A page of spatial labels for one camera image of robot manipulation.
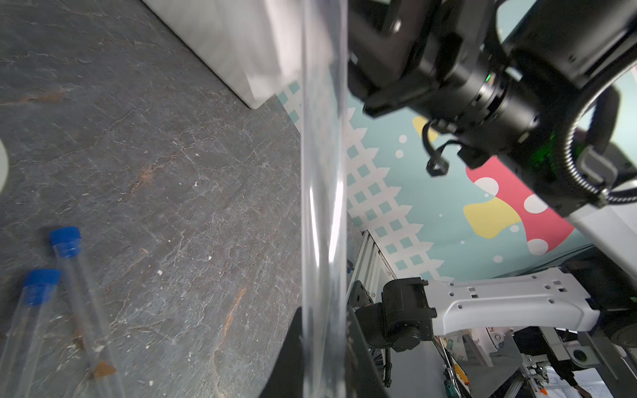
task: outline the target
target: yellow shape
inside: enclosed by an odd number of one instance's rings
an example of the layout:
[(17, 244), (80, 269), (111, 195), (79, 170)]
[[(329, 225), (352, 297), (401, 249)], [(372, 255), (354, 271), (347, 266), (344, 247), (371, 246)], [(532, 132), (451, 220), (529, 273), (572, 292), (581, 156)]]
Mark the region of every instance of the yellow shape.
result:
[[(412, 120), (413, 123), (413, 128), (416, 129), (416, 131), (418, 132), (418, 135), (422, 137), (422, 129), (425, 127), (425, 123), (427, 123), (427, 119), (425, 119), (422, 116), (418, 116), (413, 118)], [(434, 129), (429, 129), (429, 132), (427, 133), (427, 137), (429, 137), (429, 142), (433, 142), (436, 141), (436, 138), (438, 138), (439, 134), (438, 132), (436, 132)]]
[(493, 239), (504, 228), (522, 221), (511, 206), (497, 197), (488, 202), (466, 205), (464, 216), (473, 232), (487, 239)]
[(469, 385), (470, 384), (469, 378), (467, 377), (467, 374), (462, 370), (460, 365), (454, 364), (454, 369), (455, 369), (455, 375), (458, 376), (460, 380), (462, 380), (464, 385)]

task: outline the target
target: black cable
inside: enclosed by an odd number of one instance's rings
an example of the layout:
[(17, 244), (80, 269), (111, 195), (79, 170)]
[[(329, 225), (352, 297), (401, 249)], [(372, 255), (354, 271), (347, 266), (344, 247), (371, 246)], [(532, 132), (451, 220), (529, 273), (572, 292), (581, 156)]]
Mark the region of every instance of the black cable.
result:
[(430, 120), (425, 123), (425, 126), (422, 128), (422, 132), (420, 133), (422, 146), (425, 147), (425, 150), (430, 156), (429, 161), (427, 162), (427, 172), (432, 177), (444, 176), (449, 170), (449, 162), (447, 162), (447, 160), (442, 156), (442, 151), (445, 150), (445, 147), (449, 144), (463, 145), (460, 141), (450, 139), (446, 143), (442, 144), (438, 149), (434, 149), (431, 142), (429, 142), (429, 128), (436, 122), (437, 120)]
[(586, 134), (586, 145), (592, 145), (599, 154), (606, 151), (613, 136), (619, 113), (619, 101), (619, 91), (613, 86), (608, 87), (597, 99), (597, 106)]
[(389, 388), (392, 385), (392, 356), (391, 349), (385, 349), (385, 379), (383, 380), (385, 387)]

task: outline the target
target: white zigzag pattern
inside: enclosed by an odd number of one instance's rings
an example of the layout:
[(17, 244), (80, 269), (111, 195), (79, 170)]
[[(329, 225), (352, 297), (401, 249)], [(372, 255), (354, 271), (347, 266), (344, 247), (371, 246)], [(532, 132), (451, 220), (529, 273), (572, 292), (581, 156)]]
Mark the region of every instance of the white zigzag pattern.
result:
[[(287, 113), (296, 111), (300, 119), (295, 123), (295, 126), (301, 130), (303, 124), (303, 112), (301, 112), (303, 88), (293, 94), (290, 89), (286, 87), (283, 93), (287, 96), (287, 101), (283, 104), (283, 107)], [(369, 231), (398, 278), (410, 278), (420, 276), (420, 274), (424, 272), (429, 272), (434, 279), (452, 280), (452, 278), (440, 276), (438, 273), (438, 268), (442, 265), (444, 260), (430, 259), (427, 255), (427, 251), (431, 249), (433, 243), (420, 242), (418, 237), (416, 237), (416, 234), (423, 225), (410, 224), (405, 218), (412, 209), (412, 206), (399, 206), (396, 202), (395, 198), (401, 190), (400, 187), (388, 187), (385, 184), (384, 178), (387, 176), (389, 168), (376, 167), (376, 165), (374, 165), (373, 159), (378, 153), (378, 148), (365, 148), (363, 146), (362, 138), (365, 136), (367, 128), (354, 129), (349, 122), (354, 111), (355, 108), (349, 108), (347, 110), (348, 122), (345, 127), (345, 148), (354, 146), (359, 154), (353, 159), (350, 159), (349, 156), (345, 157), (345, 169), (348, 174), (351, 173), (355, 179), (355, 182), (347, 188), (347, 199), (352, 205), (347, 212), (352, 218), (359, 217), (361, 219), (362, 225), (359, 226), (359, 230)], [(361, 176), (358, 172), (358, 169), (363, 165), (367, 166), (369, 170), (369, 174), (365, 176)], [(369, 191), (369, 187), (374, 183), (380, 188), (380, 192), (376, 195), (373, 195)], [(366, 200), (361, 203), (358, 203), (354, 197), (354, 195), (359, 192), (362, 192), (366, 197)], [(380, 205), (384, 202), (387, 202), (391, 207), (391, 210), (387, 213), (383, 213), (380, 209)], [(366, 214), (369, 210), (373, 210), (376, 217), (370, 213), (371, 219), (369, 219)], [(394, 231), (390, 223), (396, 220), (400, 222), (402, 228)], [(376, 230), (380, 227), (383, 227), (387, 234), (379, 236)], [(401, 240), (405, 238), (408, 238), (412, 242), (412, 245), (406, 248), (401, 244)], [(391, 247), (390, 245), (394, 245), (396, 248), (395, 252), (389, 253), (388, 247)], [(416, 263), (414, 263), (412, 257), (416, 255), (420, 256), (422, 263), (420, 263), (417, 257), (415, 258)], [(406, 269), (398, 268), (396, 263), (400, 261), (404, 261), (407, 265)]]

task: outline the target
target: white circular object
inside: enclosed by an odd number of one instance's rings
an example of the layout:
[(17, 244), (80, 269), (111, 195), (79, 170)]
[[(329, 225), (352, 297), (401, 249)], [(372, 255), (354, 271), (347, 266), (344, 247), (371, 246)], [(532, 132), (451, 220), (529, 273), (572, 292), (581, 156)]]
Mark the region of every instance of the white circular object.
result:
[(531, 239), (527, 245), (531, 254), (543, 255), (548, 251), (548, 243), (544, 239)]
[(531, 195), (524, 200), (524, 209), (532, 214), (540, 214), (548, 209), (548, 205), (537, 195)]
[(477, 179), (474, 182), (475, 185), (478, 185), (482, 190), (488, 194), (493, 196), (497, 195), (500, 186), (497, 184), (497, 181), (491, 177), (482, 177)]

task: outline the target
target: test tube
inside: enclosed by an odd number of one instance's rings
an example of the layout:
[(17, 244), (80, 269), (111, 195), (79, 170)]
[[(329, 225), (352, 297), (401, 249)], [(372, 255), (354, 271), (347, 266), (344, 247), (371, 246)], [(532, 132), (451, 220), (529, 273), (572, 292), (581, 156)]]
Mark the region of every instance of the test tube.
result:
[(28, 398), (51, 305), (60, 280), (56, 269), (31, 271), (0, 358), (0, 397)]
[(125, 397), (110, 322), (99, 303), (97, 285), (82, 251), (80, 230), (66, 227), (49, 236), (62, 268), (71, 308), (101, 398)]

